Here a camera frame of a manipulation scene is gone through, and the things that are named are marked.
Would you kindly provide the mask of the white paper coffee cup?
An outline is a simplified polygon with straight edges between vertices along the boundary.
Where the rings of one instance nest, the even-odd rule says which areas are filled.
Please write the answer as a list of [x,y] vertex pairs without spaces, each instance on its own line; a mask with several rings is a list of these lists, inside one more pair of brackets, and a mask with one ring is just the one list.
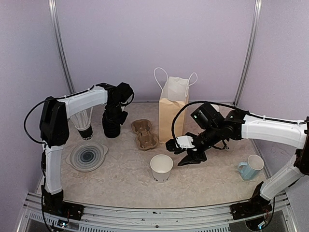
[[150,161],[154,180],[158,183],[166,182],[170,176],[173,165],[172,158],[167,155],[158,154],[154,156]]

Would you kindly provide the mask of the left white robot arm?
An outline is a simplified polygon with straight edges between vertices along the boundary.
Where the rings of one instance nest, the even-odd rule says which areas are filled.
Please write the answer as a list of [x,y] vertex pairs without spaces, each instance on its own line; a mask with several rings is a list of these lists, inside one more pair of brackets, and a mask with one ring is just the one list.
[[121,125],[128,113],[124,110],[134,99],[134,91],[127,83],[113,86],[100,83],[91,88],[60,98],[48,97],[44,101],[40,132],[45,154],[45,191],[51,196],[48,206],[57,215],[67,211],[61,186],[61,156],[70,134],[68,121],[74,115],[104,105],[102,126],[106,137],[119,136]]

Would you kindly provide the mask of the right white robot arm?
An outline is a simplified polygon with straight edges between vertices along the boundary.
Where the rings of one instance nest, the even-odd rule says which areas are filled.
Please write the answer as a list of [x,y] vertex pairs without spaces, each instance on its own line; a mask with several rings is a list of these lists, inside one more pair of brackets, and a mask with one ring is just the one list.
[[186,133],[166,142],[166,149],[174,154],[186,152],[179,166],[199,164],[206,161],[206,150],[216,144],[225,144],[229,140],[248,139],[264,143],[271,150],[290,147],[295,153],[286,160],[286,164],[271,178],[256,187],[255,194],[247,203],[247,211],[256,215],[265,208],[279,192],[293,185],[309,174],[309,120],[285,120],[259,116],[249,111],[229,106],[227,116],[219,110],[219,103],[199,101],[200,105],[191,113],[192,119],[203,130],[195,135]]

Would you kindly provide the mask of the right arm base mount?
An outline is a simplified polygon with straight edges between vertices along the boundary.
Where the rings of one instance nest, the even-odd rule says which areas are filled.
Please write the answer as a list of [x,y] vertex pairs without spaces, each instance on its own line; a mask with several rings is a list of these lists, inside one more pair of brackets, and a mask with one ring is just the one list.
[[260,190],[256,188],[248,201],[232,204],[230,209],[233,220],[238,220],[264,214],[267,211],[270,212],[273,207],[271,206],[270,200],[261,197]]

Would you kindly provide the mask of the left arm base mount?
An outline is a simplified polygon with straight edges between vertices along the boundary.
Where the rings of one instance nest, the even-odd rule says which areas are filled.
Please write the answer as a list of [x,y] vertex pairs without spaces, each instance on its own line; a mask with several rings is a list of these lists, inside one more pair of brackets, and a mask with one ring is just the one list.
[[44,187],[42,188],[43,212],[59,216],[66,219],[80,221],[84,213],[84,206],[77,203],[70,203],[63,200],[64,191],[56,194],[49,193]]

